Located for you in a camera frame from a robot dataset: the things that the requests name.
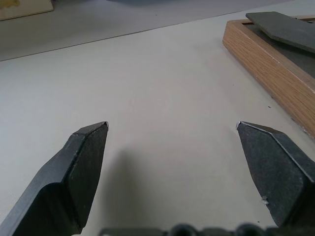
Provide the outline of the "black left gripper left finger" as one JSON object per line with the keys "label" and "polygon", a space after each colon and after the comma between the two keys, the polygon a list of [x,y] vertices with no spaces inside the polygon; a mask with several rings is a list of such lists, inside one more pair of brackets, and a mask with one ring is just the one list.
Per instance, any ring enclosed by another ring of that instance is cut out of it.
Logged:
{"label": "black left gripper left finger", "polygon": [[0,236],[73,236],[86,226],[108,123],[80,128],[36,173],[0,224]]}

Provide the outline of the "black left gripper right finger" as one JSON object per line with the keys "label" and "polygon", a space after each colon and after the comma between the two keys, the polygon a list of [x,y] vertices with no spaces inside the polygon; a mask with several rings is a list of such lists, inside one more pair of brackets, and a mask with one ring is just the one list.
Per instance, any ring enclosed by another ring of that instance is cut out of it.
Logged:
{"label": "black left gripper right finger", "polygon": [[237,123],[252,180],[279,227],[315,227],[315,162],[285,133]]}

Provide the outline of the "wooden tray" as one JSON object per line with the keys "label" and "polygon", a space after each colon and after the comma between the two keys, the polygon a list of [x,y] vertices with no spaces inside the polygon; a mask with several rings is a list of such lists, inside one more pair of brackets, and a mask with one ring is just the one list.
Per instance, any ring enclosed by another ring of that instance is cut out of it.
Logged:
{"label": "wooden tray", "polygon": [[226,23],[222,43],[270,96],[315,139],[315,78],[248,28]]}

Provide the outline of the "cream box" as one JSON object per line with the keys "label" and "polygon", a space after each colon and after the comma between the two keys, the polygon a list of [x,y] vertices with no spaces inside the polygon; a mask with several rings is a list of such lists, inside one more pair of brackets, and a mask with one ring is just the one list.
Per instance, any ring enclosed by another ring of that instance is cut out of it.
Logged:
{"label": "cream box", "polygon": [[0,0],[0,21],[53,10],[52,0]]}

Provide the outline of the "dark grey slab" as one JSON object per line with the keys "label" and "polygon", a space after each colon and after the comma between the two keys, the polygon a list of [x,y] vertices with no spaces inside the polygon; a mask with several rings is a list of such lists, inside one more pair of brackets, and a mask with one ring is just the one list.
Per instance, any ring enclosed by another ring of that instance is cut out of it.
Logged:
{"label": "dark grey slab", "polygon": [[315,23],[279,12],[252,12],[246,17],[271,39],[315,53]]}

